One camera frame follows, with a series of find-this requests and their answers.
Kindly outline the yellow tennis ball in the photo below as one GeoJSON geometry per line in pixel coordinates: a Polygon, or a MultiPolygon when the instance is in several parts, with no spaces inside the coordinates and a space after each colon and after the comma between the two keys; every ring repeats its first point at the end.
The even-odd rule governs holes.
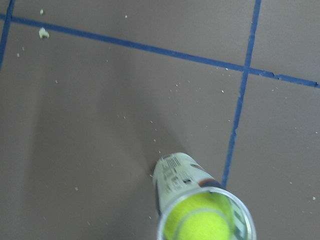
{"type": "Polygon", "coordinates": [[[168,240],[228,240],[233,230],[228,198],[216,192],[201,192],[172,209],[163,233],[168,240]]]}

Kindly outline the clear tennis ball can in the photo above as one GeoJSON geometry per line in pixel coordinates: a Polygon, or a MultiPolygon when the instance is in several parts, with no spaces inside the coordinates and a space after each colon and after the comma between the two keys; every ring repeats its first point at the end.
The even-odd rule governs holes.
{"type": "Polygon", "coordinates": [[[218,193],[228,198],[234,222],[229,240],[257,239],[254,221],[246,205],[189,155],[177,152],[161,157],[155,165],[152,181],[158,214],[158,240],[167,240],[164,229],[172,209],[186,198],[203,192],[218,193]]]}

